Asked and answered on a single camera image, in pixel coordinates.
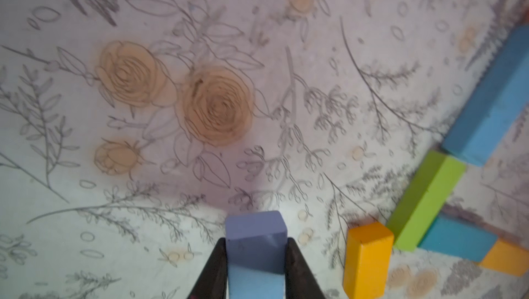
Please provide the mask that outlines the long yellow wooden block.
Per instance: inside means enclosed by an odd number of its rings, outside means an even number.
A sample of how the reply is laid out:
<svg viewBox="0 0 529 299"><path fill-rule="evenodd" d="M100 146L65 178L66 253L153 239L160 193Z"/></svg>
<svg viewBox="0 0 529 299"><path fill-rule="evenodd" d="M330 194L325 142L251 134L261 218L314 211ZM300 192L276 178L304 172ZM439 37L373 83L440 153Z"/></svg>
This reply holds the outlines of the long yellow wooden block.
<svg viewBox="0 0 529 299"><path fill-rule="evenodd" d="M512 276L523 276L528 272L528 250L499 238L478 265Z"/></svg>

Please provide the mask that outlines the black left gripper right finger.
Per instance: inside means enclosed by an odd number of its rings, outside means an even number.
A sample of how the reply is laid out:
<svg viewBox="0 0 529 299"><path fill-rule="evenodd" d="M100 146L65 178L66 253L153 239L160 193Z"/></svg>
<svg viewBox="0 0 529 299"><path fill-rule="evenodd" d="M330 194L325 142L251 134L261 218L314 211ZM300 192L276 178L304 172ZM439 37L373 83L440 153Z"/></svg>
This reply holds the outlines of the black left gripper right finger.
<svg viewBox="0 0 529 299"><path fill-rule="evenodd" d="M285 293L286 299L325 299L322 289L293 238L287 240Z"/></svg>

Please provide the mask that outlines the short yellow wooden block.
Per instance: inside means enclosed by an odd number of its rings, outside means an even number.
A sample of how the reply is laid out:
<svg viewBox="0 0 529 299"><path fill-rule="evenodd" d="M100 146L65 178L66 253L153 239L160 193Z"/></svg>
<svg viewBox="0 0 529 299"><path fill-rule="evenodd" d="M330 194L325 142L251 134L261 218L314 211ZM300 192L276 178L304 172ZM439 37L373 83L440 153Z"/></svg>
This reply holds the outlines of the short yellow wooden block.
<svg viewBox="0 0 529 299"><path fill-rule="evenodd" d="M384 295L393 241L392 231L379 222L348 231L343 278L348 298Z"/></svg>

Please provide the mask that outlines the teal wooden block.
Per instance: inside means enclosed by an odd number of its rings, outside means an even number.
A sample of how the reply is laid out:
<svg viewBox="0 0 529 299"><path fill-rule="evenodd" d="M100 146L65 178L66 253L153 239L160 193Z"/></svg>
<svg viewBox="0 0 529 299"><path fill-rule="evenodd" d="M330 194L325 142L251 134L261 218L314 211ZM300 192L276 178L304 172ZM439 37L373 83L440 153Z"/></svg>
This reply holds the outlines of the teal wooden block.
<svg viewBox="0 0 529 299"><path fill-rule="evenodd" d="M497 239L497 234L482 227L439 213L418 247L479 263L489 253Z"/></svg>

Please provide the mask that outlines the green wooden block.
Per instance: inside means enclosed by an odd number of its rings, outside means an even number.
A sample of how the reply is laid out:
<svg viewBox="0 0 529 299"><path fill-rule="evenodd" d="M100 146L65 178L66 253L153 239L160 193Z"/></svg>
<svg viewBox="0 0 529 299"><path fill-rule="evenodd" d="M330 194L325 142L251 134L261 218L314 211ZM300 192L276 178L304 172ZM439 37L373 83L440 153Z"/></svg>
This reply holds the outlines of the green wooden block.
<svg viewBox="0 0 529 299"><path fill-rule="evenodd" d="M416 249L465 170L466 164L450 155L428 152L387 221L394 248Z"/></svg>

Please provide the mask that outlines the light blue wooden block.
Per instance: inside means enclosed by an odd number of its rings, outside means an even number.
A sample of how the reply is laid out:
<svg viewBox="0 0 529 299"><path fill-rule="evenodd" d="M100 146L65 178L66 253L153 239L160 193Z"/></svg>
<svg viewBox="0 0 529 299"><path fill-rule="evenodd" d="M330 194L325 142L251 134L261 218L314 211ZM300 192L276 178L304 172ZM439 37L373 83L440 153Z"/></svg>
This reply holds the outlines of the light blue wooden block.
<svg viewBox="0 0 529 299"><path fill-rule="evenodd" d="M518 26L491 62L442 149L483 166L528 102L528 25Z"/></svg>

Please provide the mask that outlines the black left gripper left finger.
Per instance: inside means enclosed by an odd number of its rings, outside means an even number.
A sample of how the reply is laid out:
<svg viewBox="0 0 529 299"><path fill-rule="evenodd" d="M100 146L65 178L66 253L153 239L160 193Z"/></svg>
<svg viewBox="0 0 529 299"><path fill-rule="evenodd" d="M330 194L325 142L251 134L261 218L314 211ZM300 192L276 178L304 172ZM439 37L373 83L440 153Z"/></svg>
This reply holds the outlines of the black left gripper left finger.
<svg viewBox="0 0 529 299"><path fill-rule="evenodd" d="M226 239L220 238L187 298L226 299L227 272Z"/></svg>

